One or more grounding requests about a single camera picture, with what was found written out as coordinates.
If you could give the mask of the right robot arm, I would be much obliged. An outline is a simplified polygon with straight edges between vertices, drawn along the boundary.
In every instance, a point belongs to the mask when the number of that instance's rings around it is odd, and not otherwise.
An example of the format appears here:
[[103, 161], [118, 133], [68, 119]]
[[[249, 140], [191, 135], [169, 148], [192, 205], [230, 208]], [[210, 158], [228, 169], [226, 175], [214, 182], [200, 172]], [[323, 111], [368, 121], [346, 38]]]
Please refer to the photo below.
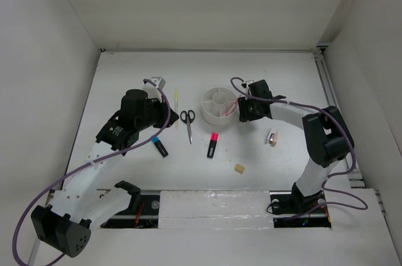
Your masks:
[[239, 120], [275, 119], [303, 130], [309, 155], [300, 178], [293, 184], [290, 206], [299, 212], [310, 208], [323, 189], [337, 163], [354, 149], [354, 141], [345, 121], [335, 106], [320, 109], [315, 106], [287, 101], [284, 96], [273, 96], [265, 80], [253, 81], [233, 77], [241, 82], [242, 94], [237, 100]]

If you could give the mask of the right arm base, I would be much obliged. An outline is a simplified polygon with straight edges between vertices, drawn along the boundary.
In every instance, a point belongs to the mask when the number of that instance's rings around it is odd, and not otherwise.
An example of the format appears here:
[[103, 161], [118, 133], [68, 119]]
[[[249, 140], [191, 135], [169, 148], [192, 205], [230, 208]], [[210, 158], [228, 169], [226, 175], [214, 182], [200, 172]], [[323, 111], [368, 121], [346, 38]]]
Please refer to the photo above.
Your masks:
[[330, 216], [323, 191], [303, 197], [294, 184], [291, 191], [269, 194], [266, 212], [273, 216], [274, 228], [331, 228]]

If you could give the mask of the thin red highlighter pen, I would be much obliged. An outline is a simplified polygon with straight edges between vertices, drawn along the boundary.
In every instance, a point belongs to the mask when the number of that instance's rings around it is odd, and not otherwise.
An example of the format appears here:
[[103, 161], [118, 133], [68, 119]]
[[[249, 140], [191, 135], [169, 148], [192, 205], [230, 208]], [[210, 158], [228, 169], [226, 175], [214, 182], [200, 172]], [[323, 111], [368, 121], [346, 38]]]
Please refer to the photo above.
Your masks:
[[230, 116], [237, 108], [238, 101], [233, 101], [231, 106], [227, 111], [224, 111], [223, 109], [220, 110], [220, 117], [228, 117]]

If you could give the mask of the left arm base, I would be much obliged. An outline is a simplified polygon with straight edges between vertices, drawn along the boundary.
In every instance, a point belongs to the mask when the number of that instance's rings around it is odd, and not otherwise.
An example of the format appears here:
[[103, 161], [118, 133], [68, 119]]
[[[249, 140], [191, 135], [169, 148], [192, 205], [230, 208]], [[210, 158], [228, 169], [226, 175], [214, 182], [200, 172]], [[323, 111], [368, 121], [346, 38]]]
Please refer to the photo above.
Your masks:
[[160, 191], [142, 191], [139, 187], [125, 181], [116, 187], [123, 188], [131, 195], [126, 209], [115, 214], [100, 227], [105, 229], [150, 229], [158, 228], [160, 210]]

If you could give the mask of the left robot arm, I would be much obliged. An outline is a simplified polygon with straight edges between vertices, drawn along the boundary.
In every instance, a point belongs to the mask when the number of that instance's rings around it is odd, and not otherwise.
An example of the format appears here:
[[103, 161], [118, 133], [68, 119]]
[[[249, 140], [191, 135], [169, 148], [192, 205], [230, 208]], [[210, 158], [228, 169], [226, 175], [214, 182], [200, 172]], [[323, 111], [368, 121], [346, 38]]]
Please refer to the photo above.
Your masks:
[[136, 212], [141, 197], [138, 187], [122, 180], [98, 199], [98, 186], [129, 149], [139, 146], [141, 131], [149, 127], [163, 131], [177, 119], [159, 87], [128, 90], [119, 110], [98, 132], [85, 166], [68, 173], [69, 182], [47, 206], [37, 205], [32, 211], [38, 239], [74, 258], [87, 246], [94, 228], [120, 211]]

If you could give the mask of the thin yellow highlighter pen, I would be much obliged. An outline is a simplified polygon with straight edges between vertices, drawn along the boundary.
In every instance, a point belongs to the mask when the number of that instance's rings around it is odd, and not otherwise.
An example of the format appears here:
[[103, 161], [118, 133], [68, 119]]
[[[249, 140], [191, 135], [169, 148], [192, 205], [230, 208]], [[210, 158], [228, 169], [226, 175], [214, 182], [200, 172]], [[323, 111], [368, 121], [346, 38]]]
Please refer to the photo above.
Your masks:
[[[178, 103], [179, 103], [179, 91], [178, 88], [175, 88], [175, 112], [180, 117], [178, 110]], [[177, 119], [177, 121], [175, 122], [175, 129], [178, 130], [178, 127], [179, 127], [179, 119]]]

